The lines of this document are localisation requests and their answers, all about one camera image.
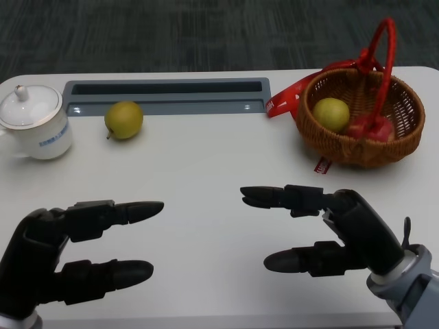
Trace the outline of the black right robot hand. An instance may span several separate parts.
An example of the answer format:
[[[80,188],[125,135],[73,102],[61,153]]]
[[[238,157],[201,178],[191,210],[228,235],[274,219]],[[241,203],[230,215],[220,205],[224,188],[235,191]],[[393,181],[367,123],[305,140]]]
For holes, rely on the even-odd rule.
[[[404,251],[384,220],[357,192],[348,189],[326,194],[322,188],[287,185],[247,186],[243,202],[255,208],[285,208],[293,218],[322,216],[343,241],[318,241],[268,256],[266,269],[279,273],[309,273],[313,277],[342,276],[368,268],[385,275],[403,259]]]

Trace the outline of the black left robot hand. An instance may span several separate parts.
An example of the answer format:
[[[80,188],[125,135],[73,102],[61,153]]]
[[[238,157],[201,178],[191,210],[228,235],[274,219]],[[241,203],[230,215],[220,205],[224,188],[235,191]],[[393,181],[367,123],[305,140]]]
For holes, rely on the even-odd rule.
[[[79,260],[65,264],[60,272],[56,267],[69,241],[99,239],[111,226],[138,223],[163,208],[163,202],[101,200],[28,214],[16,227],[1,259],[1,316],[24,320],[39,304],[98,300],[150,279],[154,267],[144,260],[100,264]]]

